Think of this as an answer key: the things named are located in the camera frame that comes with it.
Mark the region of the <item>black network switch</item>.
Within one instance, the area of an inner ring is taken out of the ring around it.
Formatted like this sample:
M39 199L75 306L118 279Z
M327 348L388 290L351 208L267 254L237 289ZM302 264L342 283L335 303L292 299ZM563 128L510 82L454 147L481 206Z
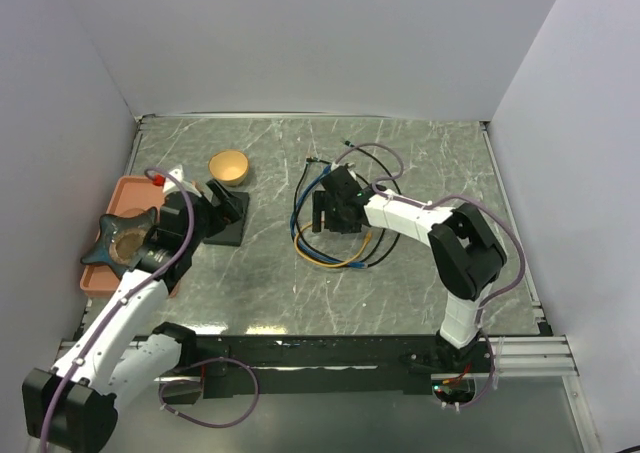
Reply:
M239 247L242 244L248 215L250 195L246 192L230 192L216 209L222 222L214 233L203 239L203 243L216 246Z

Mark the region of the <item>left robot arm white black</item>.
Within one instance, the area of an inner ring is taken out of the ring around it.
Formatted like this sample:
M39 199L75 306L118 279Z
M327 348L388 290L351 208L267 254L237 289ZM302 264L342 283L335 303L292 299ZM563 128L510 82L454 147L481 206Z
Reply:
M98 239L82 260L110 265L120 283L73 347L22 384L27 430L41 451L100 451L121 410L152 379L170 370L185 375L197 365L196 333L173 323L156 327L137 352L125 351L189 270L197 248L241 221L244 207L215 180L207 184L211 198L175 173L161 181L160 207L130 218L101 216Z

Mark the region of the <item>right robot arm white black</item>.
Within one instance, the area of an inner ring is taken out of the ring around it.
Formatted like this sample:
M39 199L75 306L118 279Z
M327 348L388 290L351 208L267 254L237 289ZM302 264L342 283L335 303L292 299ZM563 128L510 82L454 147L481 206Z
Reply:
M322 190L314 213L332 232L357 232L361 227L389 230L427 245L440 281L448 290L445 316L438 334L437 359L456 372L472 359L480 303L499 278L506 253L480 210L465 202L456 208L433 206L391 189L361 187L345 166L331 165L320 177Z

